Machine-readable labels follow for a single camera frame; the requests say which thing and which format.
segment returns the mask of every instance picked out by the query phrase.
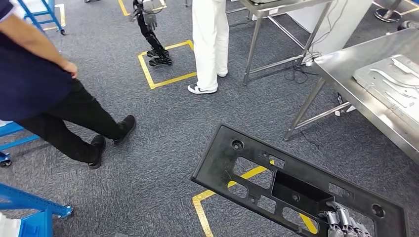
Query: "blue metal cart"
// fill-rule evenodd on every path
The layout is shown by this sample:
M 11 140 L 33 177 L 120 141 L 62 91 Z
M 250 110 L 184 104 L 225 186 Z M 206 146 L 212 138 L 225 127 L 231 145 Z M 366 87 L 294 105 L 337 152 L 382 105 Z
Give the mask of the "blue metal cart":
M 24 19 L 29 18 L 32 21 L 32 24 L 34 24 L 40 31 L 43 32 L 43 29 L 41 27 L 41 24 L 46 23 L 55 23 L 57 25 L 58 30 L 62 35 L 65 35 L 65 30 L 62 28 L 60 22 L 58 21 L 57 17 L 55 16 L 55 0 L 49 0 L 48 3 L 46 3 L 45 0 L 41 0 L 44 4 L 46 11 L 40 11 L 40 12 L 30 12 L 29 8 L 26 6 L 26 4 L 23 2 L 23 0 L 17 0 L 19 4 L 22 6 L 22 8 L 25 10 L 26 14 L 24 16 Z M 51 19 L 46 21 L 38 22 L 35 19 L 35 16 L 42 16 L 42 15 L 50 15 Z
M 7 124 L 6 126 L 0 127 L 0 137 L 4 137 L 4 136 L 10 135 L 10 134 L 13 134 L 13 133 L 16 133 L 16 132 L 20 132 L 20 131 L 23 131 L 23 130 L 24 130 L 24 128 L 22 128 L 20 125 L 18 125 L 15 122 L 12 122 L 12 123 Z M 39 138 L 38 136 L 32 135 L 32 136 L 29 136 L 29 137 L 25 137 L 25 138 L 16 140 L 14 142 L 10 142 L 10 143 L 7 143 L 7 144 L 0 145 L 0 167 L 9 167 L 10 165 L 12 165 L 12 162 L 9 159 L 10 154 L 9 153 L 3 153 L 2 152 L 3 150 L 21 145 L 21 144 L 26 143 L 26 142 L 33 141 L 33 140 L 38 139 L 38 138 Z
M 37 213 L 21 219 L 19 237 L 52 237 L 52 215 L 71 215 L 70 205 L 59 205 L 33 194 L 0 183 L 0 210 L 35 209 Z

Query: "black plastic tray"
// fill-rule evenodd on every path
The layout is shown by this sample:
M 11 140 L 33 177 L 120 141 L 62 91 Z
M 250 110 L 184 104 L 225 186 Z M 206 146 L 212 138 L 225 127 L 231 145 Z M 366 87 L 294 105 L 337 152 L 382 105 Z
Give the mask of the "black plastic tray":
M 283 168 L 270 164 L 269 156 L 283 160 Z M 233 173 L 239 157 L 273 172 L 268 189 Z M 326 202 L 330 200 L 371 218 L 376 237 L 409 236 L 407 217 L 400 205 L 224 124 L 217 128 L 191 180 L 300 236 L 327 237 L 329 225 L 325 219 L 319 218 L 318 213 L 331 210 L 326 206 Z M 248 190 L 247 196 L 241 198 L 231 193 L 227 188 L 230 181 L 245 186 Z M 335 195 L 329 191 L 330 184 L 342 188 L 343 195 Z M 257 206 L 262 195 L 276 202 L 274 213 Z M 285 207 L 316 221 L 317 233 L 313 234 L 286 220 L 282 216 Z

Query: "person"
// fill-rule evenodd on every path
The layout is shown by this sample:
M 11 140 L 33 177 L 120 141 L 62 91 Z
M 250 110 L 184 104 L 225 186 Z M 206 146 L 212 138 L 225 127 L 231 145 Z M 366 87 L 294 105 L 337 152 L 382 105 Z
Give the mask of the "person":
M 15 121 L 91 169 L 100 167 L 104 137 L 121 145 L 135 118 L 116 123 L 76 79 L 76 65 L 12 9 L 9 0 L 0 0 L 0 119 Z M 100 135 L 88 144 L 64 120 Z
M 194 94 L 215 93 L 217 75 L 228 73 L 229 27 L 225 13 L 226 0 L 194 0 L 192 35 L 198 82 L 188 86 Z

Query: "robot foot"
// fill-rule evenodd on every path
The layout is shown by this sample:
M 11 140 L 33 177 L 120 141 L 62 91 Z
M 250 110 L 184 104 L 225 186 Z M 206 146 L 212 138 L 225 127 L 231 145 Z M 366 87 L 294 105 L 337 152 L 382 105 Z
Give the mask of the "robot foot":
M 164 57 L 164 58 L 153 58 L 151 59 L 149 62 L 150 66 L 154 67 L 157 65 L 171 65 L 171 59 L 168 57 Z
M 169 57 L 169 51 L 164 49 L 164 52 L 165 52 L 165 56 Z M 157 52 L 157 50 L 152 49 L 150 51 L 147 51 L 147 57 L 152 58 L 152 57 L 156 57 L 156 56 L 159 56 L 159 53 Z

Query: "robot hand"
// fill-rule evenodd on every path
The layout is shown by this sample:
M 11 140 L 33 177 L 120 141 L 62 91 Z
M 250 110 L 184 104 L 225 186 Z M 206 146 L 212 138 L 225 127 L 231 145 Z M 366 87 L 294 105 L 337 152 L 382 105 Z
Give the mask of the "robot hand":
M 156 15 L 144 12 L 144 23 L 147 25 L 148 30 L 154 31 L 157 27 Z

